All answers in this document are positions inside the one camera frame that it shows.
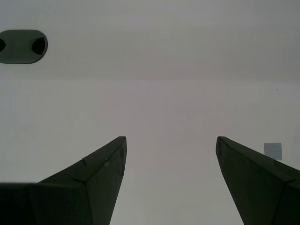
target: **white ceiling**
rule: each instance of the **white ceiling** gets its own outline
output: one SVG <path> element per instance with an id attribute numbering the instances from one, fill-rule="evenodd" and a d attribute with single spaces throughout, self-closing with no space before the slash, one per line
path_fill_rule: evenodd
<path id="1" fill-rule="evenodd" d="M 49 49 L 9 76 L 298 79 L 298 0 L 2 0 L 0 31 Z"/>

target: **small white square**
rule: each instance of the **small white square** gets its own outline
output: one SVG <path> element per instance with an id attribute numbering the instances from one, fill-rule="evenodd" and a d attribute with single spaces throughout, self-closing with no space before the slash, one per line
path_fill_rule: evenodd
<path id="1" fill-rule="evenodd" d="M 264 154 L 275 160 L 282 160 L 281 143 L 264 143 Z"/>

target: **white wall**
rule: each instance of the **white wall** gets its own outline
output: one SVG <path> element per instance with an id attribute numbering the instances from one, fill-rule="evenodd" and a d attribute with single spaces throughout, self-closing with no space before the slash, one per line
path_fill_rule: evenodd
<path id="1" fill-rule="evenodd" d="M 1 181 L 39 181 L 119 135 L 112 225 L 241 225 L 215 154 L 224 135 L 281 142 L 300 168 L 298 82 L 0 79 Z"/>
<path id="2" fill-rule="evenodd" d="M 300 169 L 300 1 L 2 0 L 0 32 L 44 58 L 0 64 L 0 181 L 39 181 L 119 135 L 111 225 L 241 225 L 219 135 L 281 142 Z"/>

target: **black circular hole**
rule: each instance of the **black circular hole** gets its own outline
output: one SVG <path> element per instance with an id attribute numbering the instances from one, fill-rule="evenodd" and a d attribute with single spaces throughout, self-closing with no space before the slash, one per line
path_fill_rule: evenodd
<path id="1" fill-rule="evenodd" d="M 43 54 L 44 50 L 45 50 L 45 39 L 44 38 L 40 38 L 38 40 L 35 40 L 32 44 L 32 50 L 34 53 L 41 55 Z"/>
<path id="2" fill-rule="evenodd" d="M 5 48 L 6 44 L 5 44 L 5 41 L 3 41 L 1 38 L 0 38 L 0 52 Z"/>

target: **oval ceiling fixture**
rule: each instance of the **oval ceiling fixture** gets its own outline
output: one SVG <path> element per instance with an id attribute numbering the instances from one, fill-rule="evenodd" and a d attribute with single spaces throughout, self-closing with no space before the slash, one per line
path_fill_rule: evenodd
<path id="1" fill-rule="evenodd" d="M 48 41 L 38 30 L 6 30 L 0 33 L 0 62 L 30 64 L 46 54 Z"/>

